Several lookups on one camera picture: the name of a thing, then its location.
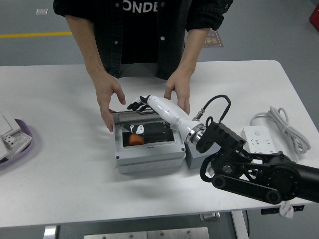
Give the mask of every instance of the black shirt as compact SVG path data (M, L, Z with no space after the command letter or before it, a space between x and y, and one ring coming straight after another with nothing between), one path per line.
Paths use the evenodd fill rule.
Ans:
M123 1L123 46L121 63L157 62L157 0Z

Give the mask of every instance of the cable connector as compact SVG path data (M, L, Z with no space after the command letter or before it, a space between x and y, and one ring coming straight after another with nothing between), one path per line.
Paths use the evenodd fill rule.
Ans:
M199 119L203 116L203 114L205 113L204 109L201 109L197 115L193 118L193 121L199 121Z

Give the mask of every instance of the left hand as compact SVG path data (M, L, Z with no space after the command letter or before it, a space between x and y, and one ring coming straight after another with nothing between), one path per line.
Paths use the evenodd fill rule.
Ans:
M187 114L190 112L190 77L191 74L187 73L187 71L177 68L168 79L164 94L164 98L170 100L172 91L175 91L177 95L177 105Z

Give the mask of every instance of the right hand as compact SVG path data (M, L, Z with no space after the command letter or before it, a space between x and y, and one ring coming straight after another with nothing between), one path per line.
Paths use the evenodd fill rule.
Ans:
M97 101L100 106L101 116L110 132L113 132L114 119L110 109L111 96L115 93L122 105L126 104L125 95L120 84L106 71L98 74L91 74L94 83Z

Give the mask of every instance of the screw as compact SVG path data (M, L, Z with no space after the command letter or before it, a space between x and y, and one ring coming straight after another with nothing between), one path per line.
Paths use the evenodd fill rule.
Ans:
M233 170L231 169L231 166L229 165L225 165L223 168L222 168L222 171L224 174L231 174L233 172Z

